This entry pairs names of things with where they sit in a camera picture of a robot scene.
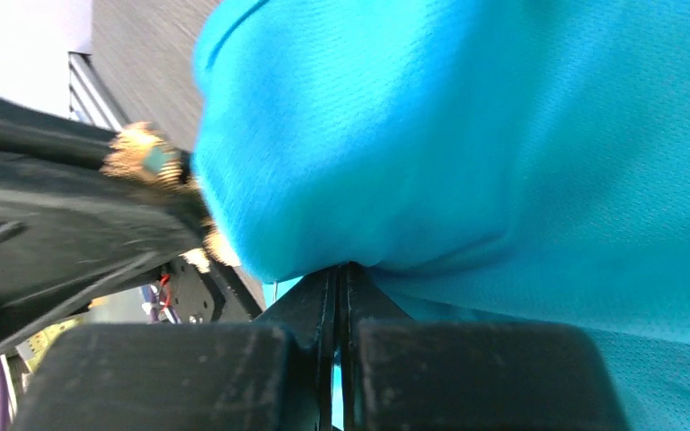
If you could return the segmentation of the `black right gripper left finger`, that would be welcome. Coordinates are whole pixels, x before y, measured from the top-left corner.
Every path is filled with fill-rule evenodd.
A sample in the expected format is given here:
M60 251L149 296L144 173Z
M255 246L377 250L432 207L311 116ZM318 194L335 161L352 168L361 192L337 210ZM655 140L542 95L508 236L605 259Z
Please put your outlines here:
M336 272L246 323L93 324L61 335L16 430L328 430Z

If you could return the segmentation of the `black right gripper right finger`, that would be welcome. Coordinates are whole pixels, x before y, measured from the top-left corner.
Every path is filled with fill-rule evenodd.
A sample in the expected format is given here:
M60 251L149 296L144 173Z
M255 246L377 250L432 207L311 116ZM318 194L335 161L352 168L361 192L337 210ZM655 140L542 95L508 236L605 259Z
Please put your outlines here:
M589 337L566 325L415 321L355 264L339 271L348 430L625 430Z

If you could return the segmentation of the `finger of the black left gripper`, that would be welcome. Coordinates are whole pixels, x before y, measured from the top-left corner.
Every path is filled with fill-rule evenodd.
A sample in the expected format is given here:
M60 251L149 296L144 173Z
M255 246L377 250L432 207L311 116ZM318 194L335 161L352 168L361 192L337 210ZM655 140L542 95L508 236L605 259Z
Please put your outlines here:
M93 295L144 279L200 237L189 198L0 152L0 354Z
M101 167L115 133L0 98L0 151L80 167Z

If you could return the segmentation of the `orange copper brooch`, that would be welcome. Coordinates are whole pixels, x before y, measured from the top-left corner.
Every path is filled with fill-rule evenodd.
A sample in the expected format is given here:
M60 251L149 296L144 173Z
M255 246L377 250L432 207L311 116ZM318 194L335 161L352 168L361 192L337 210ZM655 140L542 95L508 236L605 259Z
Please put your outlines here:
M203 274L210 271L212 261L231 268L241 265L228 239L219 232L215 220L208 214L197 178L190 168L191 153L172 145L148 122L125 126L111 140L110 148L111 152L102 162L102 174L134 180L150 188L186 197L196 206L201 245L181 254L187 263Z

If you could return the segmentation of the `turquoise t-shirt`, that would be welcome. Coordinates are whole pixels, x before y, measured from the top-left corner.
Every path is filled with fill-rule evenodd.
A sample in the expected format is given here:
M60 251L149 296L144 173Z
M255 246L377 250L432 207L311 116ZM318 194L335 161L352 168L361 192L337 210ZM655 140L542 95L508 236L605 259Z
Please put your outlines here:
M224 1L194 75L253 276L581 327L633 429L690 430L690 1Z

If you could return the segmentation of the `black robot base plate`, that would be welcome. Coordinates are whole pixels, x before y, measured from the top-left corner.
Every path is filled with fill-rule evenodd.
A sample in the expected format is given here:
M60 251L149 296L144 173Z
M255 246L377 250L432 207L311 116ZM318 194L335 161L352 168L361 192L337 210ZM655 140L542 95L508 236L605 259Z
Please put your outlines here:
M174 259L141 287L143 308L163 323L247 322L265 309L261 284L242 268L211 262L203 273L183 258Z

